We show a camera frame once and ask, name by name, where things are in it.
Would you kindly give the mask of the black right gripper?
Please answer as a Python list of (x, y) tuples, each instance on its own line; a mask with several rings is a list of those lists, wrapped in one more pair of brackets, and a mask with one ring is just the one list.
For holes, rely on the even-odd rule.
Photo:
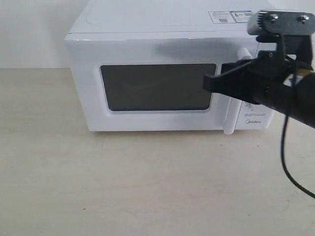
[(299, 64), (289, 56), (279, 62), (272, 52), (257, 59), (221, 65), (219, 75), (204, 75), (203, 89), (273, 110), (299, 109)]

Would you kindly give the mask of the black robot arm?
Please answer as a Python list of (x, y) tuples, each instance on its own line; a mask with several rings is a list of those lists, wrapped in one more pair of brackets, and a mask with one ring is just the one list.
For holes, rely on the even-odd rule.
[(261, 51), (257, 58), (229, 63), (228, 68), (217, 76), (205, 75), (203, 88), (315, 126), (315, 74), (307, 64)]

